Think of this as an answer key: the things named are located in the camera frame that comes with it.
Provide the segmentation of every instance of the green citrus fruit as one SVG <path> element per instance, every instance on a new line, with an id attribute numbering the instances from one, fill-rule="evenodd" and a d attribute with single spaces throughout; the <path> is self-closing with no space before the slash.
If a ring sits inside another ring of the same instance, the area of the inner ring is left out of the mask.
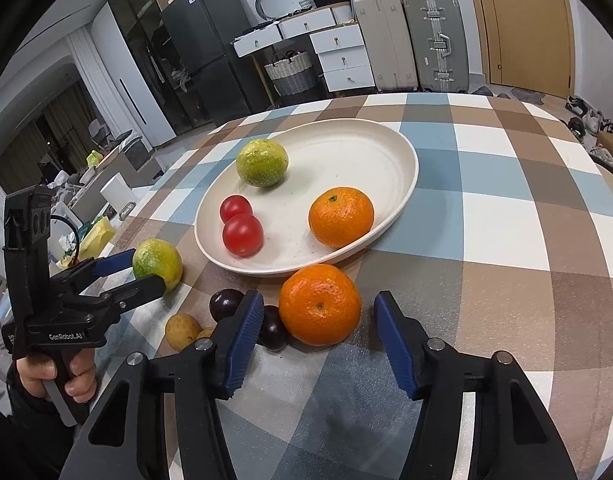
<path id="1" fill-rule="evenodd" d="M 170 243 L 151 238 L 139 244 L 133 255 L 133 273 L 136 278 L 149 274 L 161 276 L 170 292 L 182 278 L 182 258 Z"/>
<path id="2" fill-rule="evenodd" d="M 275 186 L 286 173 L 288 155 L 274 140 L 254 139 L 242 148 L 235 160 L 237 174 L 255 187 Z"/>

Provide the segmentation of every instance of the human hand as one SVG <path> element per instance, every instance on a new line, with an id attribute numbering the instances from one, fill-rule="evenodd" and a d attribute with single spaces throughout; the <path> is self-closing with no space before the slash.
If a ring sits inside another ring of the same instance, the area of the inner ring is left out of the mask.
<path id="1" fill-rule="evenodd" d="M 94 349 L 85 348 L 77 352 L 69 363 L 69 369 L 74 376 L 65 384 L 64 390 L 75 402 L 86 402 L 95 395 L 98 382 L 95 378 L 93 356 Z M 53 359 L 44 354 L 30 354 L 18 359 L 16 366 L 24 389 L 33 397 L 50 400 L 42 381 L 57 377 L 58 370 Z"/>

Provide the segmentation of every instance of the red tomato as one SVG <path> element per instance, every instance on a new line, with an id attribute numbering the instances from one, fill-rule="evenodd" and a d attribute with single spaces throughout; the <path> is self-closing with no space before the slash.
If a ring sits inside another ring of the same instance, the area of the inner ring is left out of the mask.
<path id="1" fill-rule="evenodd" d="M 262 224 L 253 215 L 240 213 L 224 225 L 222 241 L 235 256 L 252 256 L 264 243 Z"/>
<path id="2" fill-rule="evenodd" d="M 253 214 L 251 204 L 241 195 L 230 196 L 224 200 L 220 206 L 220 218 L 225 224 L 235 215 L 239 215 L 240 213 L 248 213 L 249 215 Z"/>

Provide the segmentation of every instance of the wicker basket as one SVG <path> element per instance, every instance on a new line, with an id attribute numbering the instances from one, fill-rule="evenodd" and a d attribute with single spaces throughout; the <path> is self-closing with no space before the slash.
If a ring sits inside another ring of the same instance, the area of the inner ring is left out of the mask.
<path id="1" fill-rule="evenodd" d="M 317 85 L 313 63 L 307 52 L 289 51 L 285 59 L 264 68 L 281 96 L 299 94 Z"/>

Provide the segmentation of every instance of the checkered tablecloth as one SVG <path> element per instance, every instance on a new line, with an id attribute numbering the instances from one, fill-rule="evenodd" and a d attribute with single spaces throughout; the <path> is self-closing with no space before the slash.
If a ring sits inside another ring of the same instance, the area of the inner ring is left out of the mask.
<path id="1" fill-rule="evenodd" d="M 419 180 L 398 221 L 341 264 L 363 297 L 359 328 L 326 350 L 288 347 L 275 355 L 256 347 L 243 388 L 220 403 L 238 477 L 398 478 L 419 402 L 397 388 L 371 326 L 373 298 L 384 289 L 429 335 L 459 351 L 512 352 L 579 477 L 598 475 L 613 457 L 613 196 L 560 121 L 513 100 L 357 96 L 264 112 L 208 134 L 159 180 L 115 241 L 119 251 L 151 237 L 168 240 L 185 273 L 175 292 L 109 331 L 97 354 L 103 384 L 132 351 L 170 353 L 164 325 L 175 312 L 212 326 L 208 299 L 216 290 L 257 288 L 276 304 L 282 280 L 207 263 L 192 223 L 209 184 L 246 142 L 331 118 L 399 130 L 417 150 Z M 126 271 L 102 286 L 129 279 Z M 467 396 L 465 411 L 472 409 Z M 181 478 L 174 424 L 168 428 L 171 478 Z M 467 441 L 462 462 L 469 453 Z M 463 467 L 455 478 L 465 478 Z"/>

